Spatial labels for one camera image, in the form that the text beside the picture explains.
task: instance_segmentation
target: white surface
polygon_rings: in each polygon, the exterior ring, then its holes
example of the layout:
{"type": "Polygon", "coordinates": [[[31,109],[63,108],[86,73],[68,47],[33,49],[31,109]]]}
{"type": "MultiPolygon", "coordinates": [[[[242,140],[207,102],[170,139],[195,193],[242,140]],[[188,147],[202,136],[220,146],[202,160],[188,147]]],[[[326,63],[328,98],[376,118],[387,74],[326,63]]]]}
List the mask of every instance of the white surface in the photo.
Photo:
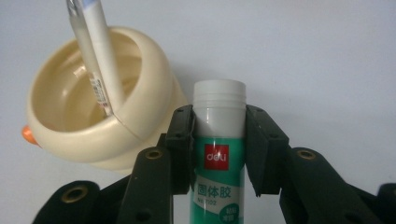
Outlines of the white surface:
{"type": "MultiPolygon", "coordinates": [[[[293,147],[322,153],[349,183],[396,182],[395,1],[103,1],[107,23],[156,40],[191,100],[209,78],[238,79],[293,147]]],[[[60,186],[120,175],[63,161],[20,136],[39,66],[73,37],[64,1],[0,3],[0,222],[30,223],[60,186]]],[[[246,223],[283,223],[276,196],[254,197],[246,223]]],[[[187,223],[189,197],[175,199],[187,223]]]]}

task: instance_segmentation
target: red logo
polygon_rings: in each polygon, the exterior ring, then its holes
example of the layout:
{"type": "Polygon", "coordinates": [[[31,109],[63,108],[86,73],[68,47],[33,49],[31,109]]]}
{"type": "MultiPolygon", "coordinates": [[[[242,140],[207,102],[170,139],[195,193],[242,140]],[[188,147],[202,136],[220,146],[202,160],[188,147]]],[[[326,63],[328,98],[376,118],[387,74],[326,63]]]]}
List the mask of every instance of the red logo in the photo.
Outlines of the red logo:
{"type": "Polygon", "coordinates": [[[229,146],[205,144],[205,169],[228,170],[229,146]]]}

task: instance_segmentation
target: plastic container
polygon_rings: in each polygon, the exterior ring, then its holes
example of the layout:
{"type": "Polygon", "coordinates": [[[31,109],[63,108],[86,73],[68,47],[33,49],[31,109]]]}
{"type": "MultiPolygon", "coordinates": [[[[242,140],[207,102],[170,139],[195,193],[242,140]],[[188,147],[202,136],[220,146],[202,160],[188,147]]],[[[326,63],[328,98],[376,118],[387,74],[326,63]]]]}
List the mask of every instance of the plastic container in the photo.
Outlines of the plastic container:
{"type": "Polygon", "coordinates": [[[246,87],[234,80],[194,86],[196,180],[191,224],[243,223],[246,87]]]}
{"type": "Polygon", "coordinates": [[[73,40],[37,73],[27,102],[28,125],[36,142],[70,161],[129,174],[137,153],[157,145],[173,111],[187,103],[160,47],[148,36],[113,27],[126,100],[104,117],[73,40]]]}

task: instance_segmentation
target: green circle on label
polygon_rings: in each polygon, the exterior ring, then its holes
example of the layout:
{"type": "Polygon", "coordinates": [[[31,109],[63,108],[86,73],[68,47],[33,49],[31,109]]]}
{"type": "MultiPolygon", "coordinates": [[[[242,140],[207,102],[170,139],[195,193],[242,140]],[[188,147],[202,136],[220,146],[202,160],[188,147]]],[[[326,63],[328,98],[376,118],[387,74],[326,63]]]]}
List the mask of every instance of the green circle on label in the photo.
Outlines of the green circle on label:
{"type": "Polygon", "coordinates": [[[239,205],[231,203],[223,207],[220,211],[219,218],[221,223],[236,223],[239,218],[239,205]]]}

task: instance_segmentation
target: glue stick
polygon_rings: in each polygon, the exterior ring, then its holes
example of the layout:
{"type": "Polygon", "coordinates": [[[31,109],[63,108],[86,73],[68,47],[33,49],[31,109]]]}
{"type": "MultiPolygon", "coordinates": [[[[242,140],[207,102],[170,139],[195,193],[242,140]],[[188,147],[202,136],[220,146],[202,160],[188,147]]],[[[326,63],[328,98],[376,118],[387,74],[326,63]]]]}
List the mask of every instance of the glue stick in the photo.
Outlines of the glue stick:
{"type": "Polygon", "coordinates": [[[234,80],[195,83],[196,179],[190,224],[244,222],[246,87],[234,80]]]}

